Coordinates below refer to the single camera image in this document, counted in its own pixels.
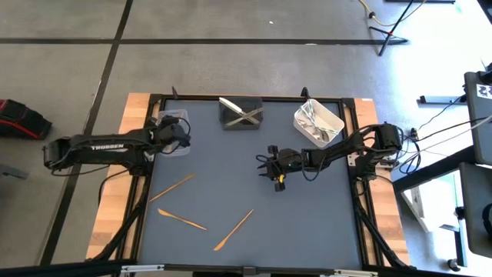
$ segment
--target wooden board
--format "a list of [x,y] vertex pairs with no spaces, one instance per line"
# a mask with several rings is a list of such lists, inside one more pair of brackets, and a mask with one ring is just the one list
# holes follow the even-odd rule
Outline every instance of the wooden board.
[[[130,93],[128,95],[119,133],[126,133],[134,128],[141,128],[143,126],[149,98],[150,94],[148,93]],[[356,98],[355,105],[359,126],[377,123],[376,109],[371,99]],[[350,122],[350,115],[348,115],[347,121]],[[348,125],[347,127],[349,131],[353,130],[352,126]],[[111,166],[108,175],[118,171],[121,171],[120,166]],[[390,178],[389,172],[382,169],[378,169],[377,174]],[[131,177],[126,174],[113,178],[106,183],[98,214],[96,215],[91,241],[89,242],[87,258],[97,255],[121,226],[130,189],[130,181]],[[383,179],[377,179],[371,181],[371,192],[377,228],[386,239],[388,245],[397,253],[398,257],[403,262],[410,264],[393,186]],[[128,232],[124,251],[125,258],[129,257],[132,236],[133,229]],[[370,264],[375,264],[376,260],[372,239],[367,230],[365,231],[365,238],[369,262]]]

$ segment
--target wooden stick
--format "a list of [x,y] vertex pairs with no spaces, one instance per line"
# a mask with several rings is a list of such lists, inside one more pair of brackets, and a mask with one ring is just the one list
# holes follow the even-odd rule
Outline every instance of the wooden stick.
[[189,225],[191,225],[191,226],[193,226],[193,227],[196,227],[196,228],[199,228],[199,229],[202,229],[202,230],[207,231],[207,229],[206,229],[204,226],[202,226],[202,225],[196,224],[196,223],[191,222],[191,221],[186,220],[186,219],[182,219],[182,218],[180,218],[179,216],[172,215],[171,213],[166,212],[166,211],[164,211],[164,210],[161,210],[161,209],[157,209],[157,210],[158,210],[158,211],[159,211],[159,213],[160,213],[161,215],[163,215],[163,216],[167,216],[167,217],[170,217],[170,218],[173,218],[173,219],[177,219],[177,220],[179,220],[179,221],[181,221],[181,222],[184,222],[184,223],[186,223],[186,224],[189,224]]
[[236,232],[236,230],[239,228],[239,226],[241,226],[241,224],[243,224],[244,221],[246,221],[246,219],[248,218],[248,216],[254,211],[254,209],[252,209],[251,211],[249,211],[249,213],[236,225],[236,227],[234,227],[232,229],[232,231],[229,233],[229,235],[227,235],[224,239],[222,239],[222,241],[217,244],[217,246],[215,246],[214,248],[214,251],[219,251],[221,250],[222,246],[225,245],[226,241],[229,239],[229,237],[231,237],[231,235]]
[[166,189],[166,190],[164,190],[163,192],[159,193],[158,195],[156,195],[156,196],[152,197],[152,199],[148,200],[148,202],[150,203],[150,202],[154,201],[155,199],[158,199],[159,197],[163,196],[164,194],[168,193],[168,192],[169,192],[169,191],[171,191],[172,189],[175,189],[175,188],[176,188],[177,186],[179,186],[180,184],[182,184],[182,183],[186,182],[187,180],[189,180],[189,179],[191,179],[191,178],[193,178],[193,177],[195,177],[195,176],[196,176],[196,174],[192,173],[192,174],[190,174],[190,175],[188,175],[188,176],[184,177],[181,181],[179,181],[179,182],[177,182],[176,184],[174,184],[174,185],[170,186],[169,188],[167,188],[167,189]]

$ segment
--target gray floor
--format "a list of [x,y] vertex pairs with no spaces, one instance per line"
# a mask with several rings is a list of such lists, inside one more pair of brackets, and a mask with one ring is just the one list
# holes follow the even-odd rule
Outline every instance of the gray floor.
[[[404,9],[383,0],[367,3],[384,22]],[[113,38],[124,6],[124,0],[4,0],[0,38]],[[397,30],[411,43],[388,48],[382,58],[374,46],[122,45],[94,133],[118,130],[129,92],[169,93],[172,85],[181,94],[298,95],[307,86],[314,96],[373,98],[380,122],[408,129],[442,108],[420,108],[419,95],[460,95],[463,74],[492,62],[490,38],[482,36],[490,29],[477,27],[487,22],[478,11],[473,0],[425,5]],[[145,0],[133,4],[124,38],[380,38],[367,26],[356,0]],[[79,133],[109,49],[0,45],[2,98],[24,102],[53,121],[48,140]],[[4,159],[31,173],[24,182],[0,179],[0,252],[10,253],[0,257],[0,267],[35,264],[44,244],[64,179],[43,168],[43,144],[0,140]],[[54,262],[85,257],[104,176],[79,178]],[[424,234],[404,205],[402,220],[412,264],[446,271],[439,264],[452,257],[434,250],[452,243],[452,235]]]

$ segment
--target white container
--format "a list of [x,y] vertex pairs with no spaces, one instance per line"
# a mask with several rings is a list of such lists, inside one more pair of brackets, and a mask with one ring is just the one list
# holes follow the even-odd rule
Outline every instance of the white container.
[[[166,115],[181,117],[181,118],[186,119],[186,121],[188,121],[188,123],[190,123],[190,119],[188,118],[188,112],[186,112],[185,109],[175,109],[175,110],[168,110],[168,111],[159,112],[158,116],[157,116],[157,124],[161,123],[161,119]],[[178,124],[181,127],[183,127],[183,130],[185,132],[189,131],[188,124],[186,124],[186,122],[184,120],[179,120]],[[163,152],[171,152],[174,148],[176,148],[176,146],[178,146],[178,143],[179,142],[173,142],[170,145],[164,147],[164,149],[162,149],[162,151]],[[161,153],[159,155],[166,157],[166,158],[170,158],[170,157],[176,157],[176,156],[180,156],[180,155],[187,155],[190,152],[190,150],[191,150],[191,146],[188,146],[188,147],[178,146],[176,148],[176,150],[174,150],[171,154]]]
[[[305,102],[295,113],[294,113],[294,127],[299,130],[303,135],[305,135],[309,140],[311,140],[318,148],[324,148],[329,142],[331,142],[337,134],[344,129],[344,122],[339,119],[333,112],[330,112],[325,108],[320,102],[315,99],[309,99],[313,105],[314,110],[314,122],[316,126],[333,130],[334,132],[327,132],[328,140],[317,139],[314,136],[314,127],[312,127],[311,121],[302,111],[302,107],[307,108],[308,103]],[[310,126],[303,127],[299,121],[307,122]]]

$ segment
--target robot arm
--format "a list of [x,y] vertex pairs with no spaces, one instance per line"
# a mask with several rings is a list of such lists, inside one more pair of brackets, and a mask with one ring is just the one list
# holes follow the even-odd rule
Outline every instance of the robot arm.
[[122,135],[74,135],[59,138],[43,148],[45,166],[52,171],[74,164],[123,165],[131,175],[145,175],[154,154],[174,142],[190,145],[189,132],[178,124],[182,118],[164,117],[159,125],[155,119]]
[[[374,144],[368,147],[364,144],[364,137],[371,132],[374,133]],[[398,135],[398,127],[382,124],[365,126],[343,141],[326,149],[302,149],[301,152],[292,149],[278,151],[277,146],[270,145],[268,146],[268,153],[272,156],[267,158],[258,155],[257,160],[264,163],[258,167],[259,169],[267,169],[266,173],[260,175],[275,181],[275,191],[281,192],[285,190],[284,179],[286,174],[299,171],[303,173],[319,172],[330,166],[334,160],[360,151],[364,154],[355,159],[355,176],[375,179],[376,164],[382,158],[393,155],[400,150],[401,138]]]

